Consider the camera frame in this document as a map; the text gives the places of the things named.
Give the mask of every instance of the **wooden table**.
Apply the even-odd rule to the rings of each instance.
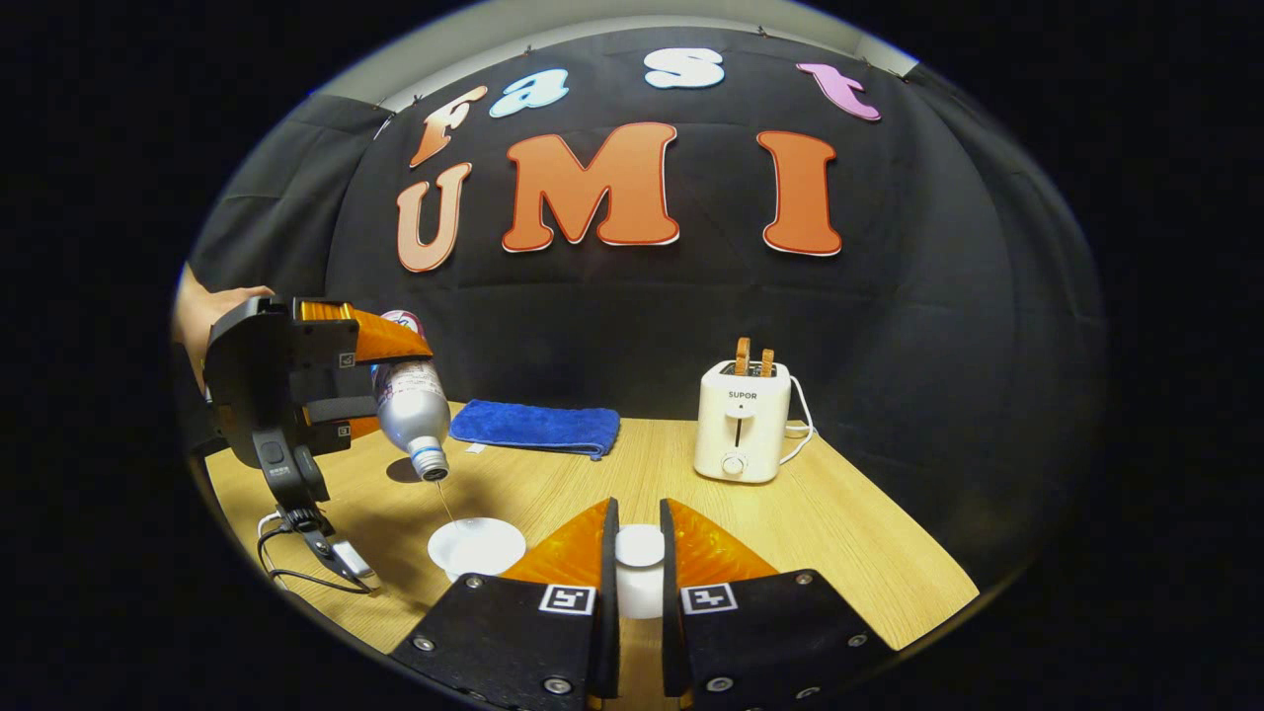
[[[460,411],[453,404],[453,415]],[[659,501],[675,498],[736,535],[779,571],[815,568],[894,649],[902,649],[978,596],[961,566],[860,471],[819,436],[763,485],[702,477],[693,469],[698,424],[623,419],[599,462],[449,439],[444,495],[458,517],[509,521],[533,547],[581,510],[613,496],[621,524],[659,524]],[[787,439],[789,453],[798,440]],[[287,577],[286,584],[374,649],[389,653],[450,584],[426,543],[449,521],[435,485],[378,431],[321,457],[334,528],[377,571],[382,590],[348,595]],[[274,511],[263,474],[231,450],[206,459],[225,515],[254,557],[255,526]],[[330,579],[298,536],[268,541],[273,563]],[[621,620],[621,698],[605,707],[664,708],[661,620]]]

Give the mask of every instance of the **bottle label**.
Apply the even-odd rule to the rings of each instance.
[[[413,392],[432,392],[444,400],[444,388],[439,385],[439,373],[430,361],[416,361],[388,366],[378,371],[379,382],[384,385],[378,388],[378,407],[396,395],[408,395]]]
[[[421,335],[422,338],[425,338],[426,335],[421,333],[421,321],[417,319],[416,314],[411,311],[402,311],[397,309],[394,311],[387,311],[386,314],[382,314],[382,318],[388,321],[394,321],[402,326],[407,326],[412,329],[412,333]]]

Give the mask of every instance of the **white bowl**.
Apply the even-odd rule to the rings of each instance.
[[[430,536],[426,553],[447,573],[447,579],[465,573],[499,576],[522,559],[527,539],[512,524],[499,519],[458,519]]]

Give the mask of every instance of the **letter s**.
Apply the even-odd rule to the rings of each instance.
[[[645,81],[657,89],[710,86],[724,78],[723,61],[714,49],[656,49],[645,56],[645,66],[656,70],[646,72]]]

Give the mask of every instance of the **toaster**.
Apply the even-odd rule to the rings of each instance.
[[[694,445],[699,474],[744,483],[777,476],[790,412],[790,372],[771,362],[770,354],[763,362],[747,362],[739,354],[703,376]]]

